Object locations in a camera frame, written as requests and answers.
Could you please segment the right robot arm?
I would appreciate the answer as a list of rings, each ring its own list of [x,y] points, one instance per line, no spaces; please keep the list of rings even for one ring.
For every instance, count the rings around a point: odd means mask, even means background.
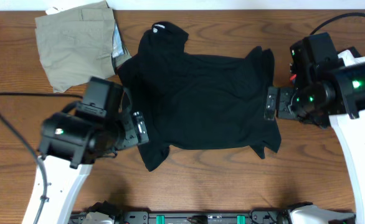
[[[354,212],[299,203],[278,223],[365,223],[365,62],[346,63],[327,33],[290,47],[290,88],[268,89],[264,117],[332,128],[341,145],[354,194]]]

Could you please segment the black t-shirt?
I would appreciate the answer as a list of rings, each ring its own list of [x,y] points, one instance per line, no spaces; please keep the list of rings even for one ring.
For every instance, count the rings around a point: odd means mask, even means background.
[[[149,171],[168,157],[171,146],[185,150],[251,147],[259,158],[277,152],[277,122],[264,117],[275,59],[254,47],[245,57],[194,55],[184,48],[188,33],[155,22],[138,52],[117,71],[145,119],[149,141],[138,149]]]

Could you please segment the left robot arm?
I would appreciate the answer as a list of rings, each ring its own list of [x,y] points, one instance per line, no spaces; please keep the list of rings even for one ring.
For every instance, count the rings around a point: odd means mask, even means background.
[[[44,120],[39,164],[23,223],[67,223],[99,158],[149,141],[128,88],[92,77],[82,100]]]

